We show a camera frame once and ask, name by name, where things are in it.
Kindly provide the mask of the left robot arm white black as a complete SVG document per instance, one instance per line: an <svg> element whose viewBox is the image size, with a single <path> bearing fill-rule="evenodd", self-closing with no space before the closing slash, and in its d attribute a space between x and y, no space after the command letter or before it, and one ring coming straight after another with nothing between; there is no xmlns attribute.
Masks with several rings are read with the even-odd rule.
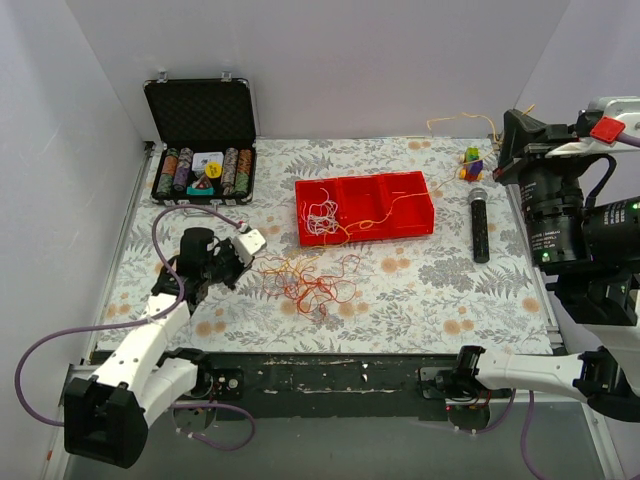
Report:
<svg viewBox="0 0 640 480"><path fill-rule="evenodd" d="M73 455L121 468L140 457L152 424L179 397L205 398L211 373L195 351L166 351L210 286L233 289L266 240L256 229L219 240L207 228L187 229L151 290L141 325L88 378L64 391L64 447Z"/></svg>

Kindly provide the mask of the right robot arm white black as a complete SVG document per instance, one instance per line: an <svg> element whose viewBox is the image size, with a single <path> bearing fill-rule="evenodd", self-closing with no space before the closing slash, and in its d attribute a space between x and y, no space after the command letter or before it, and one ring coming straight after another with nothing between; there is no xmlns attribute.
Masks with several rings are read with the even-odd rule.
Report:
<svg viewBox="0 0 640 480"><path fill-rule="evenodd" d="M465 346L443 377L453 398L500 389L562 395L603 416L639 419L639 201L599 204L581 176L614 151L634 149L632 119L603 109L583 111L573 124L547 124L517 109L503 117L504 136L493 178L515 184L533 264L551 277L547 290L598 348L560 357L509 355Z"/></svg>

